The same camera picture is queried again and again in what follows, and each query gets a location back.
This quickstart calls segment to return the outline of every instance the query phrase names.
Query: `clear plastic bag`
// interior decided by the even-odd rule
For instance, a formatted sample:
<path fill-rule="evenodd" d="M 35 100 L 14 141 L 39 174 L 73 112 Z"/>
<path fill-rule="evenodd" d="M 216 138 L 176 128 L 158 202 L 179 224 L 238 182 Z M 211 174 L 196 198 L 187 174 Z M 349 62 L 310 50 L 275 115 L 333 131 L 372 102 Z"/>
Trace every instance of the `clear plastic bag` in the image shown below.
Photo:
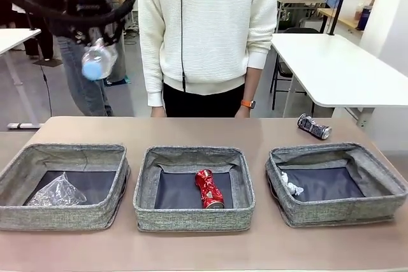
<path fill-rule="evenodd" d="M 86 202 L 87 198 L 72 185 L 64 172 L 48 185 L 37 191 L 28 206 L 74 206 Z"/>

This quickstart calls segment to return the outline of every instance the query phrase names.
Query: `blue bottle cap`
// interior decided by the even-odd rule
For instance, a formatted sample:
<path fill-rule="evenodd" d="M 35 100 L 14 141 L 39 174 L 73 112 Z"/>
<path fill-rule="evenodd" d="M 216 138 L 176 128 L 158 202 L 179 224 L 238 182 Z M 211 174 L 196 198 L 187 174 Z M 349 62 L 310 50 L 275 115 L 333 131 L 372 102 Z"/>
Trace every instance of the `blue bottle cap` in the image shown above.
<path fill-rule="evenodd" d="M 98 62 L 86 62 L 82 66 L 82 74 L 90 81 L 99 80 L 102 77 L 102 65 Z"/>

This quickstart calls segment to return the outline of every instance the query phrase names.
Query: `white sweater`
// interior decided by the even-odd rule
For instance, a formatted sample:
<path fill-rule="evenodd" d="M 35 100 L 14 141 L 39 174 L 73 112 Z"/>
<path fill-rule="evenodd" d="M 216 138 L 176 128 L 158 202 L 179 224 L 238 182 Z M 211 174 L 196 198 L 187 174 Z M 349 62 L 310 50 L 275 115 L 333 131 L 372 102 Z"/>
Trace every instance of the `white sweater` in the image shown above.
<path fill-rule="evenodd" d="M 140 48 L 149 106 L 162 106 L 163 82 L 182 89 L 180 0 L 138 0 Z M 183 0 L 186 91 L 210 95 L 263 69 L 277 0 Z"/>

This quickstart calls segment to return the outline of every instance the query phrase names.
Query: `crushed red can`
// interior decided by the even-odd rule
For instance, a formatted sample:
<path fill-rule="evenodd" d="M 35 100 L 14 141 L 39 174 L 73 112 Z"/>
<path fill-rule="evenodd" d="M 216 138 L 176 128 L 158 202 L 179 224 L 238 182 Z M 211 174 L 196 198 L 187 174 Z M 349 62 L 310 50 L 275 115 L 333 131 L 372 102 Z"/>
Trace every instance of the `crushed red can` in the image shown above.
<path fill-rule="evenodd" d="M 196 185 L 201 190 L 203 208 L 224 208 L 224 198 L 215 186 L 211 170 L 200 170 L 196 174 Z"/>

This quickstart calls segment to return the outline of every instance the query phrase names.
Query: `crumpled white tissue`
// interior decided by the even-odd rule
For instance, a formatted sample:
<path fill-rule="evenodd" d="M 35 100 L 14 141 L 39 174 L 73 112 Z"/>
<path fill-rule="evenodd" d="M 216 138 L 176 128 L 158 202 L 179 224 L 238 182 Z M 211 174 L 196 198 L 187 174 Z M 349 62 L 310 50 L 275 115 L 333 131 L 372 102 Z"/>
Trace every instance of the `crumpled white tissue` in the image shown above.
<path fill-rule="evenodd" d="M 283 182 L 285 183 L 285 186 L 288 189 L 290 194 L 292 194 L 292 195 L 294 194 L 296 196 L 299 196 L 303 192 L 303 188 L 297 187 L 295 184 L 288 182 L 289 178 L 288 178 L 288 174 L 286 172 L 282 171 L 282 179 L 283 179 Z"/>

